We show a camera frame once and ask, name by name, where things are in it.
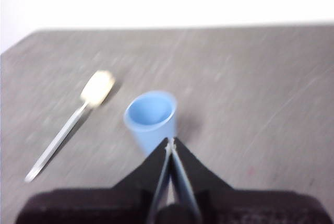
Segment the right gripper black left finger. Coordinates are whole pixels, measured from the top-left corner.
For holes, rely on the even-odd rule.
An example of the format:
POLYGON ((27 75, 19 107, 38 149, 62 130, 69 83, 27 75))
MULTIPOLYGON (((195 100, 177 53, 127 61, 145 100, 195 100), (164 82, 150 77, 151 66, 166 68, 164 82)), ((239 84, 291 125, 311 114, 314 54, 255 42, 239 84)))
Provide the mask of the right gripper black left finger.
POLYGON ((165 160, 164 139, 113 187, 57 188, 31 196, 16 223, 144 223, 165 160))

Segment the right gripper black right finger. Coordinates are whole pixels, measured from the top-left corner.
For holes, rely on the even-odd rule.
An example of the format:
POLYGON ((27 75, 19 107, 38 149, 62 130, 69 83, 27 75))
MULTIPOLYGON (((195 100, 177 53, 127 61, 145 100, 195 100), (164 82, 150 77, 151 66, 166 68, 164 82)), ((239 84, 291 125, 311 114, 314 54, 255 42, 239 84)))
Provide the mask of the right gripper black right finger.
POLYGON ((333 223, 321 202, 310 195, 234 188, 178 138, 174 144, 204 223, 333 223))

